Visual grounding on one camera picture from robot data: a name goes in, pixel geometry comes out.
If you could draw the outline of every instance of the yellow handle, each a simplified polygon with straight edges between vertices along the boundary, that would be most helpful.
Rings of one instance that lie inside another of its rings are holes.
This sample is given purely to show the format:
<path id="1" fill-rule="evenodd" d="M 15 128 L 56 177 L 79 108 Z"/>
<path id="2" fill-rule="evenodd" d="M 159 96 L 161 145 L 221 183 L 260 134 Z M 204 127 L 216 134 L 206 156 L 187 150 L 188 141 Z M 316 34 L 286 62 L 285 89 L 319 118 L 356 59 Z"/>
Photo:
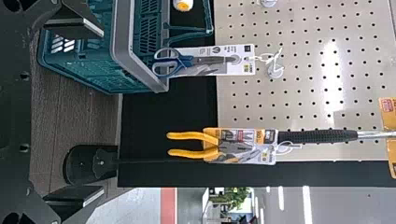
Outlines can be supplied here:
<path id="1" fill-rule="evenodd" d="M 174 140 L 187 140 L 187 139 L 196 139 L 201 141 L 206 141 L 213 145 L 219 145 L 219 139 L 213 137 L 206 133 L 197 133 L 197 132 L 186 132 L 186 133 L 168 133 L 166 135 L 169 139 Z"/>
<path id="2" fill-rule="evenodd" d="M 183 149 L 170 149 L 168 150 L 168 154 L 170 156 L 178 156 L 178 157 L 185 157 L 190 159 L 203 159 L 206 157 L 213 157 L 219 153 L 216 147 L 207 148 L 204 151 L 188 151 Z"/>

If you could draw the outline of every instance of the blue scissors handle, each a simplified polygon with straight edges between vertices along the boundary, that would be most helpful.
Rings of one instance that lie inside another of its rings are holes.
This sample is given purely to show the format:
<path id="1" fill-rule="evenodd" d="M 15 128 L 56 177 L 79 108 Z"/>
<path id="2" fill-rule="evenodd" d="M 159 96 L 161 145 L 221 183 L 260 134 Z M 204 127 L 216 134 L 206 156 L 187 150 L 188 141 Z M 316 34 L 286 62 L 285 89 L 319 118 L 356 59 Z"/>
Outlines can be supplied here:
<path id="1" fill-rule="evenodd" d="M 182 55 L 178 50 L 172 48 L 159 49 L 154 54 L 154 65 L 152 72 L 157 77 L 171 77 L 183 68 L 192 67 L 194 57 L 191 55 Z M 167 69 L 169 72 L 160 74 L 159 69 Z"/>

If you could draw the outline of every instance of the pliers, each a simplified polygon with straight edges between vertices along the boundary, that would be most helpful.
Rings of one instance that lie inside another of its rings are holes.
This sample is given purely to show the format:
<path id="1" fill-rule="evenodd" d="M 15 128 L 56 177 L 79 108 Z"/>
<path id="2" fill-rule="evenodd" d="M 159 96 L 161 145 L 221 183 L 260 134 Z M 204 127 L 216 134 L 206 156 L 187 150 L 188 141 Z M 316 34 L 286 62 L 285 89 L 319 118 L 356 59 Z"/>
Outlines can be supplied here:
<path id="1" fill-rule="evenodd" d="M 203 151 L 190 151 L 186 149 L 172 148 L 168 150 L 170 156 L 185 157 L 190 159 L 204 159 L 204 161 L 236 162 L 238 159 L 231 153 L 242 153 L 252 150 L 252 146 L 245 143 L 220 140 L 206 133 L 186 132 L 168 133 L 166 135 L 173 140 L 195 139 L 209 143 Z"/>

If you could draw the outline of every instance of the scissors blade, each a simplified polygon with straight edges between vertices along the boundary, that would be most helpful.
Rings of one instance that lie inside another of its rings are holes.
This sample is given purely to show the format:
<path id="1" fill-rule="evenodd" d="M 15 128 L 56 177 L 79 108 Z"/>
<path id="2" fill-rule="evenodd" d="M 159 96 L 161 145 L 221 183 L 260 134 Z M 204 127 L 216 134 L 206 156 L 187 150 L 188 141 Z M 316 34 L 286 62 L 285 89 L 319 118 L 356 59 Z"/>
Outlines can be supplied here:
<path id="1" fill-rule="evenodd" d="M 207 75 L 210 75 L 212 73 L 215 73 L 217 71 L 219 71 L 219 69 L 212 69 L 212 70 L 209 70 L 209 71 L 200 72 L 200 73 L 198 73 L 197 76 L 198 77 L 203 77 L 203 76 L 207 76 Z"/>
<path id="2" fill-rule="evenodd" d="M 233 63 L 236 59 L 233 57 L 220 57 L 220 56 L 211 56 L 211 57 L 195 57 L 193 59 L 193 64 L 216 64 L 216 63 Z"/>

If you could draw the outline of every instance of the pegboard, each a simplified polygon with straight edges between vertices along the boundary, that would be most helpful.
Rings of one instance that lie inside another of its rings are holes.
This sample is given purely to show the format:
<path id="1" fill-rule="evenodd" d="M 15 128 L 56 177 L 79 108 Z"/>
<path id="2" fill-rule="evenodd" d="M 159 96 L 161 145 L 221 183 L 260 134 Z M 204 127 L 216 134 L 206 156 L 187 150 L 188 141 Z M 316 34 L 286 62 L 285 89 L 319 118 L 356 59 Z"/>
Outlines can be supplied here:
<path id="1" fill-rule="evenodd" d="M 216 44 L 283 48 L 282 78 L 257 62 L 253 77 L 217 77 L 220 127 L 281 131 L 382 130 L 378 97 L 396 96 L 396 42 L 389 2 L 214 2 Z M 387 160 L 384 140 L 306 145 L 281 161 Z"/>

